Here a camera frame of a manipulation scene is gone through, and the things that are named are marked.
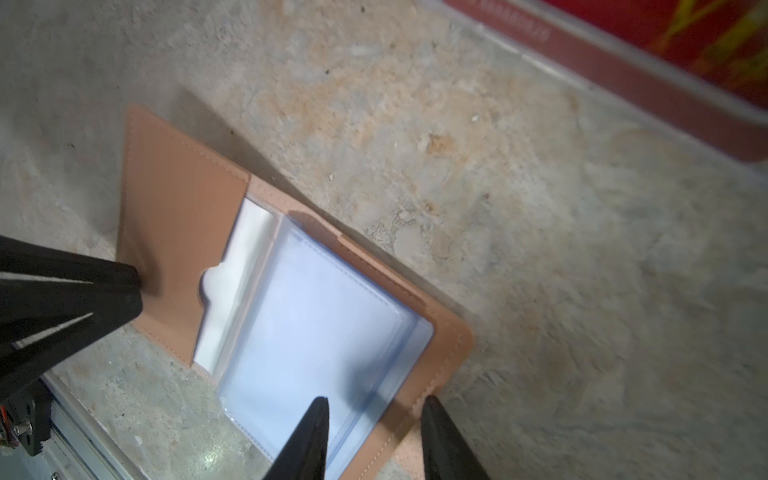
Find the wallet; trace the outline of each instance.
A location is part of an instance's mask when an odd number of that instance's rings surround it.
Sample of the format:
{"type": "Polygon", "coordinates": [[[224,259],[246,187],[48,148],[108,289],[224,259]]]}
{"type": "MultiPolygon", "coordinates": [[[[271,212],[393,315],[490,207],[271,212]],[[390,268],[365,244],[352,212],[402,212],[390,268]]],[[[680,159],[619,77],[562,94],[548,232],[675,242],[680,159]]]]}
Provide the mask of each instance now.
{"type": "Polygon", "coordinates": [[[131,105],[124,144],[117,260],[137,268],[136,328],[192,366],[205,314],[201,277],[219,265],[243,199],[288,216],[301,230],[432,325],[432,337],[372,432],[341,474],[373,478],[467,359],[468,326],[305,204],[131,105]]]}

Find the open wallet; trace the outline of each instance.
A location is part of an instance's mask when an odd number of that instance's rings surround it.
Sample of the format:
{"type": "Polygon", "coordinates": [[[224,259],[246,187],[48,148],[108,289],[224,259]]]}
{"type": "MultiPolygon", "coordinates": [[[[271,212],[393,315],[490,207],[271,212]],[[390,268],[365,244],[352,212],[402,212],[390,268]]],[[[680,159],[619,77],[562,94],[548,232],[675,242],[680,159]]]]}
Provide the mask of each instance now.
{"type": "Polygon", "coordinates": [[[327,397],[326,478],[373,478],[472,349],[452,311],[326,218],[130,106],[119,262],[134,325],[217,385],[270,459],[327,397]]]}

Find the concrete surface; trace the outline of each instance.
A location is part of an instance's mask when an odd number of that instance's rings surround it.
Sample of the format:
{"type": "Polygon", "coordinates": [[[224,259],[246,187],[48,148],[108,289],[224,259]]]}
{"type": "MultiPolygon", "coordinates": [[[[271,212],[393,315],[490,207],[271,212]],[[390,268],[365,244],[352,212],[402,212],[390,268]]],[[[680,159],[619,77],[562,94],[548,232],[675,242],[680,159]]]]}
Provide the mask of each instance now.
{"type": "MultiPolygon", "coordinates": [[[[407,1],[6,0],[1,234],[113,256],[129,101],[306,195],[471,323],[441,397],[492,478],[768,478],[758,170],[407,1]]],[[[152,478],[267,467],[132,327],[55,372],[152,478]]]]}

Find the rust stain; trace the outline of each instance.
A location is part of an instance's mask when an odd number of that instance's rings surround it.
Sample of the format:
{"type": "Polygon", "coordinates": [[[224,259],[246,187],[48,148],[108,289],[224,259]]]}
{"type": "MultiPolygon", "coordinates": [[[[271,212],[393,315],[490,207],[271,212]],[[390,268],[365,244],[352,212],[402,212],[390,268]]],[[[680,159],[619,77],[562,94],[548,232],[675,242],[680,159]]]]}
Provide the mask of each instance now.
{"type": "Polygon", "coordinates": [[[450,135],[429,134],[427,153],[430,155],[443,155],[456,149],[453,137],[450,135]]]}

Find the mottled gray surface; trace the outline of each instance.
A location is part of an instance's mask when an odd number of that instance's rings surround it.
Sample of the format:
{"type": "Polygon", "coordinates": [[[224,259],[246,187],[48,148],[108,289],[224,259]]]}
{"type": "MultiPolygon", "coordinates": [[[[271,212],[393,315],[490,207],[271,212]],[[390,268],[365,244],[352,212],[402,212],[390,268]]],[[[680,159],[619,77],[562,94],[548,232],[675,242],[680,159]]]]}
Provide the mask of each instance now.
{"type": "MultiPolygon", "coordinates": [[[[405,1],[6,0],[0,234],[114,255],[129,101],[284,178],[467,319],[442,399],[493,478],[768,478],[753,171],[405,1]]],[[[156,480],[265,471],[132,327],[55,372],[156,480]]]]}

